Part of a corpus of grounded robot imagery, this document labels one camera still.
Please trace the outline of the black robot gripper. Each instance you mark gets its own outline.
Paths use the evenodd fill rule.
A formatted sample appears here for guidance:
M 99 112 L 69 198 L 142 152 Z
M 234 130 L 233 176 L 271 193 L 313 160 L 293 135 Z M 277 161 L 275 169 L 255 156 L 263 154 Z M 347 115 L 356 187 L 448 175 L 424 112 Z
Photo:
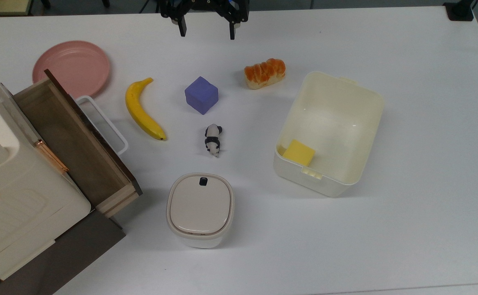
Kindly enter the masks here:
M 213 11 L 229 22 L 231 40 L 235 40 L 236 30 L 241 22 L 249 19 L 248 0 L 160 0 L 159 11 L 164 18 L 177 23 L 179 33 L 186 36 L 187 26 L 184 16 L 189 11 Z

